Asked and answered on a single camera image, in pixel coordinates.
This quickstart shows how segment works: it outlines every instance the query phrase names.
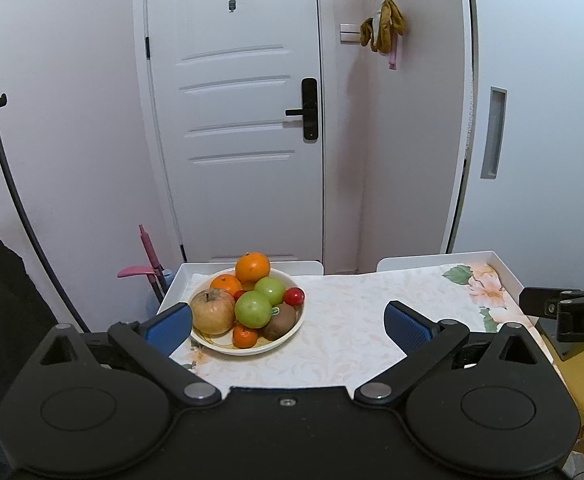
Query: small orange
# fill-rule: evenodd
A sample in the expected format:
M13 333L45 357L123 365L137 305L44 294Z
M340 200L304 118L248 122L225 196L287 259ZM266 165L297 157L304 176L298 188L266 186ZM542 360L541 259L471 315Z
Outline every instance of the small orange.
M241 282L256 283L270 274L270 261L265 254L247 253L236 263L235 272Z
M252 348L259 339L259 333L251 328L246 328L237 323L232 330L232 343L237 348Z
M233 276L232 274L221 274L212 280L210 288L220 288L229 292L230 295L233 296L235 292L238 292L243 288L243 285L241 285L241 282L236 276Z

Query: door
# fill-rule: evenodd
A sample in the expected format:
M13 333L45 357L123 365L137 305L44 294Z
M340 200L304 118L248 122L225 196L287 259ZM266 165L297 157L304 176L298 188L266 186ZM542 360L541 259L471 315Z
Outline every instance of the door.
M317 0L147 2L158 126L188 260L247 251L321 260ZM304 100L313 111L286 116Z
M454 252L494 250L525 285L582 287L584 0L475 3L476 125Z

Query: metal bolt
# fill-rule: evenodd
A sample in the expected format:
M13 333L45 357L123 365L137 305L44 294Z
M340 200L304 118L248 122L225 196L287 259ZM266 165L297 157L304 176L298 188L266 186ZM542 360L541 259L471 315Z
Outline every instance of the metal bolt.
M367 383L361 386L360 391L368 399L385 399L392 393L392 388L385 383Z
M192 383L188 384L183 393L191 399L207 399L216 393L216 388L208 383Z

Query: fruit bowl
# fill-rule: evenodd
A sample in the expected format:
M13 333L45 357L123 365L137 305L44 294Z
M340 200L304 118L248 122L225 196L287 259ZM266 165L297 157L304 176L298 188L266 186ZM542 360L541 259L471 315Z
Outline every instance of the fruit bowl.
M220 276L221 274L234 274L234 268L222 270L221 272L217 272L216 274L213 274L212 276L208 277L208 279L203 281L194 291L192 291L190 296L186 299L188 304L192 301L192 298L194 298L194 296L196 296L202 290L210 288L210 283L212 283L212 280L214 280L217 276ZM279 281L281 281L281 283L283 283L283 285L286 286L286 288L298 286L290 275L281 272L280 270L271 269L270 276L272 278L277 278ZM301 323L303 323L304 318L305 305L302 304L301 306L296 307L296 324L292 327L292 330L290 330L284 336L278 338L276 341L270 341L268 339L265 339L262 335L259 335L258 341L252 348L240 349L235 347L232 344L232 329L221 335L209 335L204 334L203 332L200 332L196 328L192 327L191 337L197 343L200 343L201 345L207 348L215 350L216 352L220 352L221 354L243 356L262 354L264 352L274 350L277 346L282 345L285 341L290 339L301 328Z

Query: door lever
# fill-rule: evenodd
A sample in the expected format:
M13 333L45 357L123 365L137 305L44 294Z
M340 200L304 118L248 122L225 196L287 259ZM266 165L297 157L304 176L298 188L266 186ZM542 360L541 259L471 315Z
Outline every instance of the door lever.
M319 105L316 79L306 77L301 81L303 108L286 110L286 115L303 116L303 137L305 140L319 138Z

